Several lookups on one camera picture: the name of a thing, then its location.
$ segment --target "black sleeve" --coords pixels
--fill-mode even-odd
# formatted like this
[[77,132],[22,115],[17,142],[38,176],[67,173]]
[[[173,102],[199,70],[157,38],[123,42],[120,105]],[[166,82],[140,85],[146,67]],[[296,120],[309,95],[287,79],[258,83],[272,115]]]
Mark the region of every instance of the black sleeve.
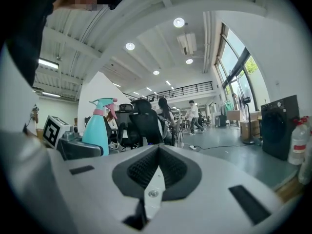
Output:
[[6,43],[13,61],[30,86],[40,56],[46,18],[55,0],[12,0],[16,8],[8,11]]

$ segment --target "teal spray bottle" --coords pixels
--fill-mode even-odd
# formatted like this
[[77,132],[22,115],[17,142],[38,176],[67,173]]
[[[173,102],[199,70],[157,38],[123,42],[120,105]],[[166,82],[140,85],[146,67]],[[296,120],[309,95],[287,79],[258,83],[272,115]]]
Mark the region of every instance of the teal spray bottle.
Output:
[[101,98],[96,99],[94,101],[90,101],[90,103],[94,104],[97,107],[93,111],[93,115],[89,120],[82,137],[83,143],[101,146],[103,148],[104,156],[108,155],[109,147],[106,126],[103,118],[104,116],[103,108],[107,107],[111,111],[113,117],[117,119],[114,111],[114,102],[116,101],[117,101],[116,98]]

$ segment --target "long black hair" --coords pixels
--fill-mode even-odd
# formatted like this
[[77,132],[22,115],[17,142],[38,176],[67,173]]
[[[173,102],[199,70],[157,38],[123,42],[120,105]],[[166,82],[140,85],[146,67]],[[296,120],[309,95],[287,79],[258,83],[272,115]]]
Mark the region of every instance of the long black hair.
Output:
[[160,98],[158,101],[158,106],[162,109],[161,115],[165,119],[170,120],[170,113],[169,112],[171,111],[171,108],[168,106],[167,99],[166,98]]

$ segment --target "chair headrest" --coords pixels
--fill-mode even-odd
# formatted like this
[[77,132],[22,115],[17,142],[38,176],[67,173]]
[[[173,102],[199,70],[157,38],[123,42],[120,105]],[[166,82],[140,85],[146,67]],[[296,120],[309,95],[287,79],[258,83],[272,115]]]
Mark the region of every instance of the chair headrest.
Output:
[[152,109],[151,103],[146,99],[137,99],[132,101],[131,104],[134,106],[134,112],[139,114],[148,113]]
[[131,104],[121,104],[119,106],[118,112],[120,113],[129,113],[133,111],[133,106]]

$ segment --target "large window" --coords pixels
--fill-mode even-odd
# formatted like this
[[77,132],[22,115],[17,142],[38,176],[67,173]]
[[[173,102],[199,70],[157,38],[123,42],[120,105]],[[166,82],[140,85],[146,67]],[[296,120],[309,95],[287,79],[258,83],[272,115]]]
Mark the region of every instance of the large window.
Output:
[[[235,106],[238,98],[250,97],[250,112],[259,110],[261,105],[269,102],[269,96],[256,62],[240,39],[225,25],[222,26],[221,36],[215,66],[223,81],[226,98]],[[237,106],[246,119],[246,107]]]

